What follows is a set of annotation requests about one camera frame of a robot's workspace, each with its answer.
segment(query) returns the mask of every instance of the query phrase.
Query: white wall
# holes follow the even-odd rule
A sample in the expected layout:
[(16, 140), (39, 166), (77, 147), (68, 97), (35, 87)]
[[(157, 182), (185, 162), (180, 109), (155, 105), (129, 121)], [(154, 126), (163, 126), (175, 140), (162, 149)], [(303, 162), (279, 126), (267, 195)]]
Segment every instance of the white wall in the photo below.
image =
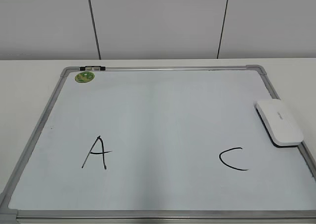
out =
[[(91, 0), (102, 59), (316, 57), (315, 0)], [(0, 0), (0, 60), (98, 59), (88, 0)]]
[(91, 0), (102, 59), (216, 58), (226, 0)]
[(219, 58), (316, 57), (315, 0), (229, 0)]
[(98, 59), (88, 0), (0, 0), (0, 60)]

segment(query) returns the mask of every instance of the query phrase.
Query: green round sticker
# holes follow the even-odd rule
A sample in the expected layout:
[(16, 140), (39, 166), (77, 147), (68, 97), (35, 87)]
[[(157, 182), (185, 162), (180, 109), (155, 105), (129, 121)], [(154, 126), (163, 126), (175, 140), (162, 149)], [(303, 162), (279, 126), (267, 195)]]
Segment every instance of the green round sticker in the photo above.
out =
[(76, 75), (75, 81), (79, 83), (87, 83), (91, 82), (94, 78), (94, 74), (92, 72), (80, 72)]

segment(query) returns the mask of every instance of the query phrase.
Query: whiteboard frame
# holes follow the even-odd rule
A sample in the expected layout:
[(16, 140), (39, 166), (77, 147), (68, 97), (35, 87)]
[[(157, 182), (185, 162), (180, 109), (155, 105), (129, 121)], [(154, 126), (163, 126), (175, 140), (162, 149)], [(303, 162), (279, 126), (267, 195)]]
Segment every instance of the whiteboard frame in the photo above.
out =
[[(220, 66), (220, 67), (104, 67), (85, 66), (67, 67), (60, 75), (60, 79), (37, 123), (10, 179), (0, 194), (0, 223), (20, 222), (315, 222), (316, 210), (289, 211), (90, 211), (90, 210), (14, 210), (8, 208), (11, 196), (23, 173), (23, 170), (33, 152), (41, 131), (58, 98), (58, 95), (71, 72), (78, 71), (156, 71), (156, 70), (254, 70), (257, 71), (272, 98), (279, 98), (273, 88), (266, 71), (260, 65)], [(306, 144), (302, 142), (298, 149), (305, 159), (313, 177), (316, 177), (316, 163)]]

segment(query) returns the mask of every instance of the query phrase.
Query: gray plastic corner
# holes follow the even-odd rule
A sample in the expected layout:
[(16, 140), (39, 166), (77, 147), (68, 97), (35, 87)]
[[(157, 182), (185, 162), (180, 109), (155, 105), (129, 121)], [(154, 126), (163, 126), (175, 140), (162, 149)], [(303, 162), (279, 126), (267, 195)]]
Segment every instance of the gray plastic corner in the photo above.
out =
[(261, 65), (246, 65), (248, 70), (255, 70), (257, 71), (260, 75), (266, 75), (267, 72)]
[(80, 71), (80, 67), (66, 67), (61, 72), (60, 76), (61, 77), (67, 77), (69, 75), (69, 73), (71, 73), (71, 72), (78, 72), (78, 71)]

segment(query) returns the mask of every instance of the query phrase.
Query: vertical line on wall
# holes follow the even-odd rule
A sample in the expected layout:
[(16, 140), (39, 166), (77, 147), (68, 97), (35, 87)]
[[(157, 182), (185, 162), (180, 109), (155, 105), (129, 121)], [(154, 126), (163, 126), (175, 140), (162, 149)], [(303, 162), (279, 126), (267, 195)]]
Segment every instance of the vertical line on wall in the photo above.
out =
[(89, 8), (90, 8), (92, 26), (93, 26), (93, 31), (94, 31), (95, 43), (96, 43), (96, 45), (97, 45), (99, 60), (101, 60), (101, 53), (100, 53), (99, 41), (98, 41), (98, 36), (97, 36), (97, 30), (95, 29), (95, 23), (94, 23), (94, 17), (93, 17), (93, 11), (92, 11), (91, 0), (88, 0), (88, 2), (89, 2)]
[(223, 31), (224, 31), (224, 24), (225, 24), (225, 19), (226, 19), (226, 12), (227, 12), (227, 6), (228, 6), (228, 0), (226, 0), (226, 6), (225, 6), (225, 12), (224, 12), (224, 19), (223, 19), (223, 25), (222, 25), (222, 32), (221, 32), (221, 37), (219, 39), (219, 45), (218, 45), (218, 51), (217, 51), (217, 59), (219, 56), (219, 50), (221, 49), (221, 43), (222, 43), (222, 37), (223, 37)]

